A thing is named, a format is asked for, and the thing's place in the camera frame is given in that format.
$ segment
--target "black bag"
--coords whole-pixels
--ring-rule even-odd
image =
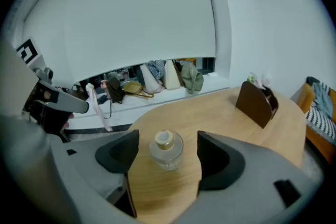
[[[117,102],[122,104],[125,93],[120,86],[120,81],[116,77],[113,77],[106,82],[106,86],[112,103]]]

